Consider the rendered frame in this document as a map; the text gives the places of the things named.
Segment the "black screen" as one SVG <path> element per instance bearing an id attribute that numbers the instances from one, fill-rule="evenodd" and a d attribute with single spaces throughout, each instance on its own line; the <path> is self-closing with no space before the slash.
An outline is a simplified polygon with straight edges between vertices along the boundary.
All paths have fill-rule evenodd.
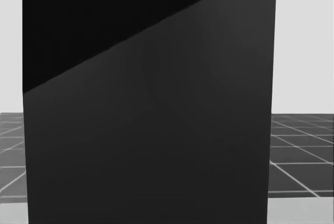
<path id="1" fill-rule="evenodd" d="M 23 0 L 29 224 L 267 224 L 276 0 Z"/>

